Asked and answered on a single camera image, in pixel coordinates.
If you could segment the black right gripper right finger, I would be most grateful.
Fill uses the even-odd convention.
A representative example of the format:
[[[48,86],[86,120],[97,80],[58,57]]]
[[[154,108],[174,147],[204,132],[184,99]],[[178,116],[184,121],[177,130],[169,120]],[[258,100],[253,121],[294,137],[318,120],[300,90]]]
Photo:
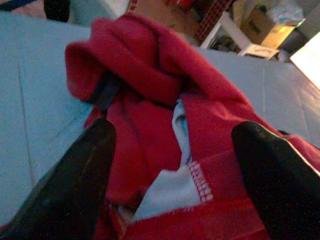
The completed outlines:
[[[288,140],[253,121],[231,131],[246,191],[273,240],[320,238],[320,173]]]

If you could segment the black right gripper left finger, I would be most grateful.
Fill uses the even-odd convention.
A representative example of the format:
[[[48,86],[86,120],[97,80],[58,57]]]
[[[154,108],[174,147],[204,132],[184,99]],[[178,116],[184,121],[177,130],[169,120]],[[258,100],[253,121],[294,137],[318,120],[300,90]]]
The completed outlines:
[[[116,130],[109,121],[100,118],[87,127],[1,229],[1,239],[93,239],[115,146]]]

